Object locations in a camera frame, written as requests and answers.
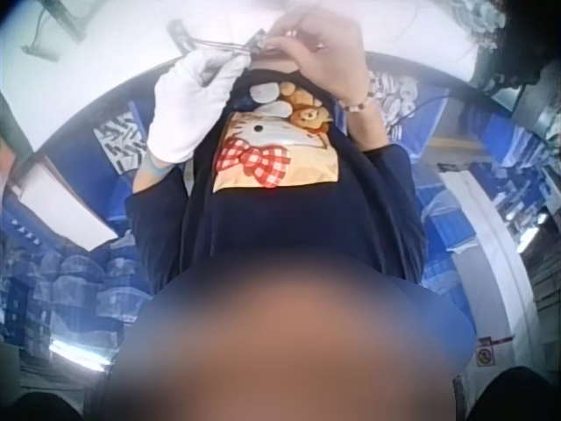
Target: cable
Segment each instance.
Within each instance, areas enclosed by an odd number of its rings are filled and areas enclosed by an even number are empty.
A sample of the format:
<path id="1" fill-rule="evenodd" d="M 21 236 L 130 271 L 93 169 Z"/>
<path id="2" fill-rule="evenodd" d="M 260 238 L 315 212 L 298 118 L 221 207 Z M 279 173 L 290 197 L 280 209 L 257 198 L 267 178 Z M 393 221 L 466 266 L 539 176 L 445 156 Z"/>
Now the cable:
<path id="1" fill-rule="evenodd" d="M 407 118 L 407 117 L 409 117 L 409 116 L 415 114 L 417 111 L 419 111 L 422 107 L 424 107 L 424 106 L 427 105 L 428 103 L 432 103 L 432 102 L 434 102 L 434 101 L 436 101 L 436 100 L 439 100 L 439 99 L 446 99 L 446 98 L 450 98 L 450 97 L 452 97 L 452 94 L 441 95 L 441 96 L 434 96 L 434 97 L 432 97 L 431 99 L 427 99 L 426 101 L 424 101 L 424 102 L 420 103 L 419 105 L 417 105 L 417 106 L 415 107 L 415 109 L 412 110 L 411 112 L 408 112 L 408 113 L 405 114 L 404 116 L 399 117 L 398 120 L 397 120 L 395 123 L 393 123 L 392 125 L 390 125 L 389 129 L 392 130 L 392 129 L 393 129 L 394 127 L 396 127 L 401 121 L 403 121 L 405 118 Z"/>
<path id="2" fill-rule="evenodd" d="M 41 13 L 39 14 L 39 18 L 37 19 L 37 27 L 35 28 L 35 37 L 33 38 L 33 42 L 30 44 L 30 46 L 35 46 L 35 43 L 39 39 L 39 33 L 40 33 L 40 30 L 41 30 L 41 22 L 43 21 L 43 17 L 45 16 L 45 13 L 46 13 L 46 9 L 43 9 L 41 11 Z"/>

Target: hand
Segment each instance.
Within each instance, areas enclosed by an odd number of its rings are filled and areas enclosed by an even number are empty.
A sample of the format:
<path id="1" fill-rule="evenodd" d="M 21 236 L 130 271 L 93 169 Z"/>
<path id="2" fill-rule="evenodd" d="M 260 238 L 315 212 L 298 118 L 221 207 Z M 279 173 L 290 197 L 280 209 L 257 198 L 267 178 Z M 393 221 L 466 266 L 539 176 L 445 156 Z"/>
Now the hand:
<path id="1" fill-rule="evenodd" d="M 250 60 L 246 55 L 197 50 L 163 75 L 156 84 L 156 110 L 148 135 L 152 155 L 168 163 L 193 156 Z"/>
<path id="2" fill-rule="evenodd" d="M 266 44 L 287 54 L 305 77 L 345 105 L 366 99 L 370 75 L 362 31 L 355 20 L 317 7 L 301 7 L 273 25 Z"/>

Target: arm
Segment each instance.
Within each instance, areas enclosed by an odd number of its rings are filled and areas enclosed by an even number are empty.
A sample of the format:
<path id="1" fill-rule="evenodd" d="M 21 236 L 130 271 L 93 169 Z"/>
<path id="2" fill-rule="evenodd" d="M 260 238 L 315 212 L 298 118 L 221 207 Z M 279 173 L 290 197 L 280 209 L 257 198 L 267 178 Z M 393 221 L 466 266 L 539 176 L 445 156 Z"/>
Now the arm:
<path id="1" fill-rule="evenodd" d="M 385 200 L 395 218 L 401 243 L 405 275 L 421 281 L 427 255 L 427 240 L 416 205 L 411 161 L 405 149 L 389 145 L 364 152 L 384 183 Z"/>
<path id="2" fill-rule="evenodd" d="M 361 152 L 390 145 L 379 107 L 373 101 L 361 112 L 346 113 L 349 134 Z"/>
<path id="3" fill-rule="evenodd" d="M 287 32 L 296 35 L 288 37 Z M 269 36 L 268 47 L 286 53 L 302 75 L 345 105 L 359 105 L 367 99 L 370 74 L 362 32 L 354 20 L 301 7 L 280 18 Z M 308 39 L 315 39 L 315 45 L 307 43 Z M 378 107 L 370 102 L 360 112 L 347 113 L 349 133 L 363 152 L 389 145 Z"/>
<path id="4" fill-rule="evenodd" d="M 188 160 L 222 114 L 249 57 L 195 51 L 177 61 L 155 87 L 148 152 L 127 199 L 140 261 L 154 292 L 178 274 L 188 195 L 177 163 Z"/>
<path id="5" fill-rule="evenodd" d="M 147 152 L 126 201 L 138 256 L 153 292 L 179 274 L 181 226 L 188 195 L 180 169 Z"/>

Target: cartoon graphic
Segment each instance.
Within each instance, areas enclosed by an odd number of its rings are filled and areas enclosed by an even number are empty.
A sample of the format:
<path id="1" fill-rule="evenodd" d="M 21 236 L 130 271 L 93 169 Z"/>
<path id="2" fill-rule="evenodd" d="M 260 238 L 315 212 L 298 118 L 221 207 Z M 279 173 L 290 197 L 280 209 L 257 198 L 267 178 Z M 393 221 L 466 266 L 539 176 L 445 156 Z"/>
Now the cartoon graphic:
<path id="1" fill-rule="evenodd" d="M 217 152 L 214 191 L 334 182 L 337 154 L 327 132 L 330 113 L 293 83 L 250 88 L 252 112 L 235 112 Z"/>

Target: white glove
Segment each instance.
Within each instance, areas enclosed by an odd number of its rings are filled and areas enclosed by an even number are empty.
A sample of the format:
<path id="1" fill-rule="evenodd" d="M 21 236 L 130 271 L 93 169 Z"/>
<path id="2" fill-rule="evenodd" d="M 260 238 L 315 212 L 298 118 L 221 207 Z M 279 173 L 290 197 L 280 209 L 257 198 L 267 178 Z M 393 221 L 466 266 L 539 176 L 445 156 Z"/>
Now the white glove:
<path id="1" fill-rule="evenodd" d="M 180 163 L 220 118 L 236 79 L 249 66 L 247 55 L 197 50 L 156 83 L 156 110 L 148 149 L 161 161 Z"/>

